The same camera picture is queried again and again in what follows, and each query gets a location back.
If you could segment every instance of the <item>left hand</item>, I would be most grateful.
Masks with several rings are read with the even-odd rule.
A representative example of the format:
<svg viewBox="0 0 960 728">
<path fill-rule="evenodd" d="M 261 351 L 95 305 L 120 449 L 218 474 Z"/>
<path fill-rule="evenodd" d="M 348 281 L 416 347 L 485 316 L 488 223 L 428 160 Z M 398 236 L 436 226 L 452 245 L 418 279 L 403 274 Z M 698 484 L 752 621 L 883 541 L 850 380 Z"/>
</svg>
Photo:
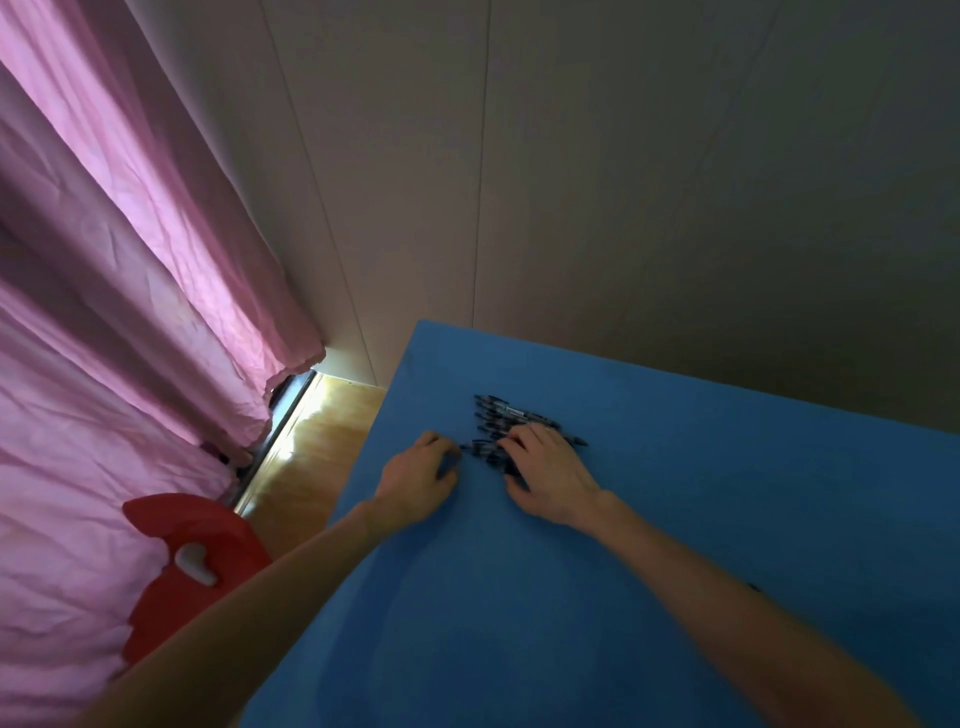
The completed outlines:
<svg viewBox="0 0 960 728">
<path fill-rule="evenodd" d="M 411 448 L 394 455 L 384 466 L 373 505 L 389 533 L 422 521 L 453 492 L 456 468 L 437 477 L 437 469 L 448 452 L 459 456 L 460 448 L 452 440 L 428 430 Z"/>
</svg>

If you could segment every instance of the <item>red plastic object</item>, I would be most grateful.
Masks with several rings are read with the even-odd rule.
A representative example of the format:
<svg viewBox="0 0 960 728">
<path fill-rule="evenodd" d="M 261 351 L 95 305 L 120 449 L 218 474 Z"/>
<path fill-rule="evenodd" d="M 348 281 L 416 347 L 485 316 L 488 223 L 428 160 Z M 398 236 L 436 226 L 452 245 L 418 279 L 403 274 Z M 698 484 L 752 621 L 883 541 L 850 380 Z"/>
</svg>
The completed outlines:
<svg viewBox="0 0 960 728">
<path fill-rule="evenodd" d="M 128 500 L 123 512 L 138 531 L 163 539 L 170 554 L 170 561 L 143 591 L 128 619 L 133 631 L 123 656 L 131 665 L 272 563 L 250 525 L 209 498 L 163 493 Z M 180 547 L 190 543 L 206 547 L 204 563 L 217 576 L 212 587 L 187 576 L 174 564 Z"/>
</svg>

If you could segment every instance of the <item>curtain fold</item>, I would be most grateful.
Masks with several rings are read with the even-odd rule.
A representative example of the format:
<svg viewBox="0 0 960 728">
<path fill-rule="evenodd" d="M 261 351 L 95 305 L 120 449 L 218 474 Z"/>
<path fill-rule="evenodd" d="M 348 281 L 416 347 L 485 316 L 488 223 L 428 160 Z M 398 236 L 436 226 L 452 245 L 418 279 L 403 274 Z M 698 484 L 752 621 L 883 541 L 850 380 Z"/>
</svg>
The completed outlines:
<svg viewBox="0 0 960 728">
<path fill-rule="evenodd" d="M 0 0 L 0 725 L 122 668 L 166 562 L 125 500 L 218 497 L 324 348 L 122 0 Z"/>
</svg>

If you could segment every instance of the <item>blue table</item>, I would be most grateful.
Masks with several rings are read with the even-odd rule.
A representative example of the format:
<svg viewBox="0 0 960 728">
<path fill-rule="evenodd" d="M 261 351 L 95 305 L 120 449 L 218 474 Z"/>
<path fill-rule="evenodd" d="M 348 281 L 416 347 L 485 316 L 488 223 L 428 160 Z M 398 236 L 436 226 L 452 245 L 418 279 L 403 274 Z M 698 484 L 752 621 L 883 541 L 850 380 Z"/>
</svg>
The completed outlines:
<svg viewBox="0 0 960 728">
<path fill-rule="evenodd" d="M 586 438 L 602 486 L 960 725 L 960 438 L 421 322 L 334 518 L 474 393 Z M 633 577 L 465 457 L 430 520 L 344 583 L 251 726 L 760 725 Z"/>
</svg>

